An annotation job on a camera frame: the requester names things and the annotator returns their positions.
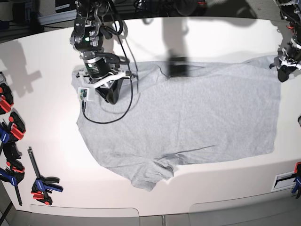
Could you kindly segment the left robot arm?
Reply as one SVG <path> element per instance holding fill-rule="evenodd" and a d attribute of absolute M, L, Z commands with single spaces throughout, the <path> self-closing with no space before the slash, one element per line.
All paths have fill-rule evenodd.
<path fill-rule="evenodd" d="M 277 68 L 280 82 L 285 82 L 290 75 L 301 69 L 301 2 L 299 0 L 276 0 L 280 9 L 280 16 L 288 22 L 286 26 L 292 32 L 292 38 L 283 47 L 275 63 L 270 68 Z"/>

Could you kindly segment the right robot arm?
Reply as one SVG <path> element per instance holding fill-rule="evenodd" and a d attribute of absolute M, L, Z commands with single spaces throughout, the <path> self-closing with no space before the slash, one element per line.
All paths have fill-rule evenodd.
<path fill-rule="evenodd" d="M 120 69 L 119 56 L 106 52 L 104 40 L 123 32 L 124 24 L 111 0 L 77 0 L 76 17 L 70 43 L 79 52 L 84 68 L 74 73 L 80 81 L 78 97 L 94 101 L 98 94 L 109 104 L 116 104 L 129 72 Z"/>

